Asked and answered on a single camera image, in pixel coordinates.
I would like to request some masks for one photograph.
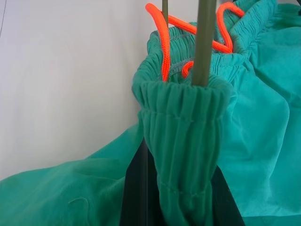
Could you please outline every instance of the wrinkled cloth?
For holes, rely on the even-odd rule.
[[[300,7],[238,0],[224,21],[233,54],[213,51],[207,88],[181,69],[195,37],[169,28],[169,83],[158,32],[133,80],[139,123],[80,161],[0,182],[0,226],[119,224],[124,176],[142,138],[154,156],[169,225],[212,225],[210,178],[222,169],[247,226],[301,222]],[[215,40],[221,35],[215,30]]]

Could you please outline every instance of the teal fabric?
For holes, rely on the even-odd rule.
[[[212,225],[209,180],[221,167],[247,226],[301,225],[301,16],[275,0],[226,11],[233,54],[213,50],[207,88],[181,76],[194,36],[170,28],[169,83],[158,32],[133,80],[138,125],[87,159],[0,182],[0,226],[117,226],[124,175],[145,137],[169,225]],[[221,41],[218,29],[214,39]]]

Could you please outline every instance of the white wall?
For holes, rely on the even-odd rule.
[[[84,158],[137,121],[132,77],[155,30],[147,2],[7,0],[0,179]],[[196,21],[197,4],[169,1],[169,12]],[[0,0],[0,22],[4,5]]]

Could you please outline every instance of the green rod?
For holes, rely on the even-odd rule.
[[[196,86],[205,87],[209,80],[215,7],[216,0],[198,1],[196,51],[192,75],[192,84]]]
[[[168,0],[162,0],[162,14],[168,26]]]

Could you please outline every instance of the orange cord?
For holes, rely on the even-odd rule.
[[[153,17],[155,24],[157,26],[160,39],[161,39],[161,47],[163,51],[163,64],[162,64],[162,79],[163,81],[167,81],[168,73],[170,69],[170,43],[169,43],[169,32],[168,26],[162,16],[162,12],[155,7],[151,3],[147,3],[145,6],[146,10]],[[220,5],[216,13],[217,26],[221,31],[221,35],[225,41],[225,45],[212,41],[212,48],[222,53],[232,53],[233,52],[233,43],[231,37],[227,31],[223,20],[223,13],[226,9],[230,9],[236,15],[242,17],[245,13],[232,2],[225,2]],[[189,33],[197,34],[197,28],[187,22],[184,22],[174,16],[168,16],[168,22],[180,29],[183,29]],[[186,63],[182,69],[182,75],[186,78],[189,74],[189,69],[193,66],[193,61],[189,61]]]

